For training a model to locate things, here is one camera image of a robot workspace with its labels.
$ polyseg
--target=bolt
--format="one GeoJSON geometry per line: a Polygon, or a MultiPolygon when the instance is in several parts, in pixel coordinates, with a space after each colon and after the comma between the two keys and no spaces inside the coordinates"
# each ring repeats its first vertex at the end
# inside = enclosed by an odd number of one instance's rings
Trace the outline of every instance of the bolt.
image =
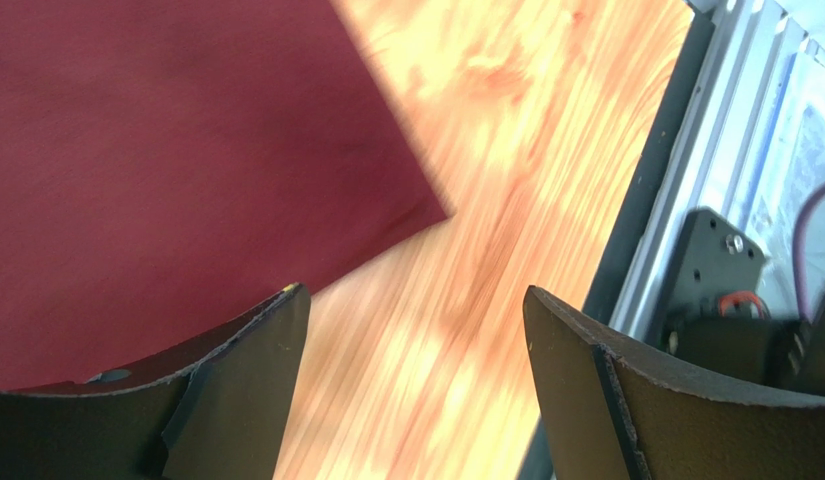
{"type": "Polygon", "coordinates": [[[726,237],[726,248],[731,255],[743,252],[743,238],[740,235],[728,235],[726,237]]]}
{"type": "Polygon", "coordinates": [[[666,341],[666,350],[670,355],[675,355],[675,351],[678,350],[678,332],[669,334],[669,338],[666,341]]]}

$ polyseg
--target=red cloth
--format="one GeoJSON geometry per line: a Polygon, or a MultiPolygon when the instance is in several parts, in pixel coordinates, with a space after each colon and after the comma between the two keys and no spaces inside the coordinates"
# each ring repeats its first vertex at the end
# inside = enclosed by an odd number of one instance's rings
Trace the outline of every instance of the red cloth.
{"type": "Polygon", "coordinates": [[[84,381],[442,219],[327,0],[0,1],[0,388],[84,381]]]}

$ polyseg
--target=purple cable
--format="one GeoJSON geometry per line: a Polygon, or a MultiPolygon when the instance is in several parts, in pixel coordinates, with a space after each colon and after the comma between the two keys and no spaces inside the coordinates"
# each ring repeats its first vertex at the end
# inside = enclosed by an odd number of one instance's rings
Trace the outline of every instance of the purple cable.
{"type": "Polygon", "coordinates": [[[803,320],[812,321],[811,308],[808,305],[808,289],[805,280],[805,254],[803,252],[803,242],[805,241],[805,233],[808,229],[808,222],[811,220],[811,215],[814,209],[825,198],[825,183],[817,188],[811,196],[806,199],[800,208],[800,214],[797,216],[796,224],[794,225],[794,233],[791,239],[791,262],[794,273],[794,289],[797,294],[797,309],[800,317],[803,320]]]}

